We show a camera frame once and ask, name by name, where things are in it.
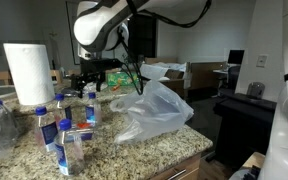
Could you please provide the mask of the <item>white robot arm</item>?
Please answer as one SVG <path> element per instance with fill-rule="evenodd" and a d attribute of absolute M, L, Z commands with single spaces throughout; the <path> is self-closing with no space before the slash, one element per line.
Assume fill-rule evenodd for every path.
<path fill-rule="evenodd" d="M 195 20 L 179 23 L 154 12 L 157 7 L 176 5 L 183 0 L 81 0 L 73 32 L 79 46 L 87 52 L 82 57 L 81 68 L 87 72 L 97 60 L 92 53 L 113 47 L 114 34 L 126 19 L 147 14 L 165 23 L 181 28 L 191 28 Z M 280 91 L 265 161 L 259 180 L 288 180 L 288 0 L 282 0 L 282 57 L 284 87 Z"/>

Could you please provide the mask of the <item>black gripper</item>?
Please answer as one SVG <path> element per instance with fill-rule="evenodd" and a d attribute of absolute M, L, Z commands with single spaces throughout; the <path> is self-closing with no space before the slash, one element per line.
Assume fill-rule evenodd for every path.
<path fill-rule="evenodd" d="M 121 68 L 122 62 L 118 59 L 93 59 L 80 61 L 80 74 L 72 75 L 71 88 L 78 92 L 78 97 L 83 96 L 84 87 L 94 82 L 96 90 L 100 92 L 100 86 L 105 81 L 105 72 L 115 68 Z"/>

